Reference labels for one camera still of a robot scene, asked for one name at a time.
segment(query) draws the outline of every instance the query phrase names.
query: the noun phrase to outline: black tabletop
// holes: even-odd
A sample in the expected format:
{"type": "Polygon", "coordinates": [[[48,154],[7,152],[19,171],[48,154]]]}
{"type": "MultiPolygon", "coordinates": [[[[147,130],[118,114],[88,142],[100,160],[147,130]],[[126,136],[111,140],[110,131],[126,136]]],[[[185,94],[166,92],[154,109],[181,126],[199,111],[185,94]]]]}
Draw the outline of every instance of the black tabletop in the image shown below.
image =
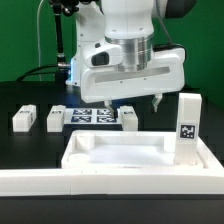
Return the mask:
{"type": "MultiPolygon", "coordinates": [[[[194,92],[186,88],[184,92],[194,92]]],[[[140,131],[175,131],[178,93],[165,94],[157,113],[152,113],[152,96],[114,101],[115,107],[131,105],[139,118],[140,131]]],[[[53,105],[67,108],[103,108],[103,103],[86,104],[77,92],[54,82],[0,83],[0,169],[60,168],[60,160],[72,131],[121,130],[113,125],[65,126],[62,133],[47,132],[47,116],[53,105]],[[12,117],[23,105],[37,106],[37,119],[28,133],[14,133],[12,117]]],[[[203,99],[199,136],[220,162],[224,161],[224,111],[203,99]]]]}
{"type": "MultiPolygon", "coordinates": [[[[183,92],[194,92],[186,88],[183,92]]],[[[175,131],[178,93],[165,94],[157,113],[152,96],[114,101],[132,105],[140,131],[175,131]]],[[[53,82],[0,83],[0,169],[60,168],[73,130],[119,130],[118,126],[65,126],[48,133],[46,119],[53,105],[102,108],[85,104],[78,93],[53,82]],[[22,105],[37,106],[37,120],[28,133],[14,133],[12,117],[22,105]]],[[[203,99],[199,136],[224,161],[224,111],[203,99]]],[[[223,223],[222,195],[86,195],[0,198],[0,223],[210,224],[223,223]]]]}

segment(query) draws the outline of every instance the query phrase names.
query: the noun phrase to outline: white robot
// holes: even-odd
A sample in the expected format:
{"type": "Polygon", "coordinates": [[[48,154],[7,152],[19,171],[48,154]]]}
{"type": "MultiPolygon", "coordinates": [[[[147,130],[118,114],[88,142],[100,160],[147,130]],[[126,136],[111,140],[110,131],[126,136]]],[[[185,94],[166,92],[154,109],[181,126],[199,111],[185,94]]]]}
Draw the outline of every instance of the white robot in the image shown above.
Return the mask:
{"type": "Polygon", "coordinates": [[[162,94],[184,86],[185,50],[173,43],[153,50],[152,17],[186,14],[196,0],[60,0],[76,14],[77,53],[67,85],[80,87],[86,103],[162,94]]]}

